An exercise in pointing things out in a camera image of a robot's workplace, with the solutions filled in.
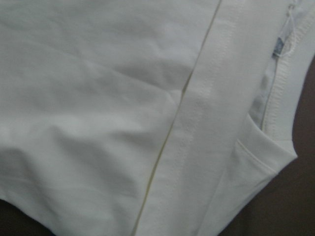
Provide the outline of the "white long-sleeve t-shirt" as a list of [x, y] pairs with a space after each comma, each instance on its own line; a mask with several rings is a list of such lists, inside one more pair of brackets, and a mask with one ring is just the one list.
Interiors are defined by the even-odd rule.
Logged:
[[216, 236], [296, 158], [312, 0], [3, 0], [0, 198], [57, 236]]

